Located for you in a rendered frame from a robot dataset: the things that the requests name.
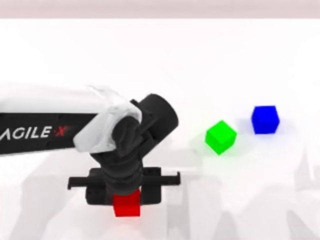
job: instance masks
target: blue cube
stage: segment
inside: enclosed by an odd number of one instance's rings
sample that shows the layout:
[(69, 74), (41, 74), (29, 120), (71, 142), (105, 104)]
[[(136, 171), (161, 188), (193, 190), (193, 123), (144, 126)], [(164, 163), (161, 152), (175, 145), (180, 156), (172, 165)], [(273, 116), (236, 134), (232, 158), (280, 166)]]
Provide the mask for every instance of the blue cube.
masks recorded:
[(251, 121), (255, 134), (274, 134), (280, 123), (275, 106), (256, 106)]

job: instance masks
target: agile-x logo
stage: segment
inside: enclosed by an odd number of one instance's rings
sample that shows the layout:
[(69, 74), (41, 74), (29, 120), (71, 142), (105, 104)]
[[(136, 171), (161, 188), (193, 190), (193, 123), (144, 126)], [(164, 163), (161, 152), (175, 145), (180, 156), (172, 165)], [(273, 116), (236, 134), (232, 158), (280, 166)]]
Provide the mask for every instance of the agile-x logo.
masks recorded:
[(53, 136), (55, 137), (63, 137), (68, 128), (68, 126), (58, 126), (56, 129), (53, 129), (52, 126), (22, 126), (13, 129), (8, 127), (0, 134), (0, 141), (3, 139), (8, 141), (20, 139), (45, 139), (50, 136), (51, 132), (53, 132)]

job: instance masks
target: green cube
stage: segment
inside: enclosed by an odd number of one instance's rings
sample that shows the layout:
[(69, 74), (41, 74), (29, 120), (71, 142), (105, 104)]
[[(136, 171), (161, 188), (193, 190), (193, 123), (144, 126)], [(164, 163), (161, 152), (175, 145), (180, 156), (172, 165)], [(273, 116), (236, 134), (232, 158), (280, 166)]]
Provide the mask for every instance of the green cube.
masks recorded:
[(223, 120), (206, 131), (205, 143), (220, 155), (236, 141), (237, 133)]

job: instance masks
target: cube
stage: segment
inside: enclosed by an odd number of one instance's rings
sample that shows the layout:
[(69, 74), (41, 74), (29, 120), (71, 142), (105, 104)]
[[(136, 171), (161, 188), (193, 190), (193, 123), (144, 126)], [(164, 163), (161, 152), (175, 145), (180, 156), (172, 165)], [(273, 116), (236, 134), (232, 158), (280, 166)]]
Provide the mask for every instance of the cube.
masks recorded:
[(276, 106), (256, 106), (251, 122), (255, 134), (274, 134), (280, 123)]
[(113, 195), (113, 210), (116, 217), (139, 217), (140, 190), (128, 196)]
[(205, 143), (218, 155), (221, 155), (235, 143), (236, 137), (236, 131), (221, 120), (206, 131)]

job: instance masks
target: colored block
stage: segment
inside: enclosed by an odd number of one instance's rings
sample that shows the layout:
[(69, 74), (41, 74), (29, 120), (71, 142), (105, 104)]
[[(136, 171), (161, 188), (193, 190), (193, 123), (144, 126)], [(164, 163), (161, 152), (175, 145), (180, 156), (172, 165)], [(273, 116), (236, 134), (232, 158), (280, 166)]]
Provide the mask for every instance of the colored block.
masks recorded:
[(236, 137), (236, 131), (221, 120), (206, 131), (205, 143), (220, 155), (235, 143)]
[(256, 106), (251, 116), (255, 134), (274, 134), (280, 123), (275, 106)]
[(131, 195), (113, 195), (113, 210), (116, 217), (140, 216), (140, 190)]

